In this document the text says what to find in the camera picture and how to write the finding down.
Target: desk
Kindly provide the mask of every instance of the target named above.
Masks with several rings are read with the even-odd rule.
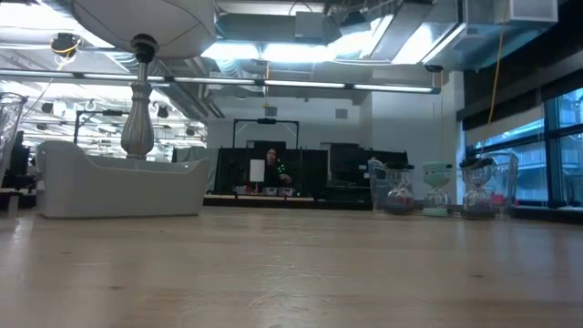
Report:
[[[357,211],[0,220],[0,326],[583,323],[583,230]]]

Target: person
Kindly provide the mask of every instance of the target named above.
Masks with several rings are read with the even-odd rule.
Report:
[[[275,149],[270,149],[265,158],[265,177],[263,187],[280,187],[292,183],[292,177],[286,173],[285,166],[277,158]]]

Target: ceiling light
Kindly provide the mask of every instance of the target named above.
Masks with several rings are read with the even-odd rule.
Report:
[[[253,86],[255,81],[245,78],[214,78],[214,77],[175,77],[176,82],[218,84],[234,86]]]
[[[337,56],[357,54],[371,41],[371,31],[355,32],[330,43],[328,48]]]
[[[355,90],[365,91],[388,91],[388,92],[409,92],[409,93],[437,93],[439,89],[433,87],[406,87],[406,86],[384,86],[384,85],[354,85]]]
[[[397,56],[391,61],[392,64],[417,64],[433,48],[434,36],[428,24],[421,24],[419,28],[409,37]]]
[[[460,24],[460,26],[458,26],[454,32],[452,32],[448,37],[445,38],[444,41],[442,41],[439,45],[437,45],[430,53],[429,55],[427,55],[425,58],[423,58],[422,62],[424,64],[427,64],[428,62],[430,62],[433,58],[435,58],[435,56],[437,56],[437,54],[439,54],[440,52],[442,52],[442,50],[445,49],[445,47],[447,45],[449,45],[452,41],[454,41],[454,39],[459,36],[460,33],[462,33],[465,30],[466,24],[462,23]]]
[[[393,22],[394,15],[386,15],[383,18],[377,18],[371,22],[371,28],[374,31],[371,40],[367,46],[363,48],[361,51],[361,58],[370,56],[372,52],[376,49],[379,42],[381,42],[381,38],[383,38],[384,33]]]
[[[265,80],[265,85],[266,86],[276,86],[276,87],[344,88],[344,83],[309,82],[309,81]]]
[[[112,49],[115,48],[113,45],[109,44],[106,41],[103,41],[102,39],[100,39],[99,37],[95,36],[93,33],[91,32],[85,32],[81,35],[87,42],[89,42],[91,45],[96,46],[98,48],[108,48],[108,49]]]
[[[0,69],[0,75],[8,75],[12,77],[52,77],[52,78],[68,78],[75,77],[73,73],[56,72],[56,71],[30,71],[19,69]]]
[[[263,59],[279,63],[321,63],[334,58],[335,54],[326,46],[270,44],[263,52]]]
[[[254,44],[226,42],[216,42],[200,56],[215,60],[257,59],[260,57],[259,50]]]

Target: yellow cable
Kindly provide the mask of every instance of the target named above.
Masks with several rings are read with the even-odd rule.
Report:
[[[498,45],[498,58],[496,60],[496,74],[494,75],[494,89],[492,91],[492,103],[490,105],[490,115],[488,116],[488,123],[486,125],[486,131],[484,134],[484,140],[482,141],[482,150],[480,150],[480,154],[484,152],[488,131],[492,123],[492,117],[494,116],[494,107],[496,106],[496,91],[498,89],[498,78],[500,77],[500,64],[502,62],[502,51],[504,49],[504,28],[506,27],[506,21],[508,20],[509,15],[510,15],[510,0],[506,0],[506,11],[504,12],[504,21],[502,21],[502,29],[500,29],[500,44]]]

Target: white wall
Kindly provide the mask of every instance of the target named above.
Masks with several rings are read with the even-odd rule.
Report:
[[[361,104],[359,117],[359,143],[363,148],[373,147],[373,94]]]
[[[428,191],[423,182],[425,162],[446,161],[456,166],[464,156],[464,134],[455,118],[464,105],[463,78],[462,73],[451,73],[440,95],[373,93],[373,148],[407,151],[409,162],[415,165],[418,200]],[[460,187],[450,184],[448,191],[454,199]]]
[[[278,108],[279,120],[300,121],[300,147],[319,149],[321,143],[359,142],[359,108],[345,99],[271,98],[270,106]],[[231,99],[218,103],[227,118],[212,120],[208,126],[207,147],[231,147],[234,118],[264,118],[264,99]],[[336,119],[336,109],[348,109],[348,119]],[[295,148],[295,125],[258,125],[240,122],[237,125],[235,147],[244,148],[247,140],[286,141],[289,149]]]

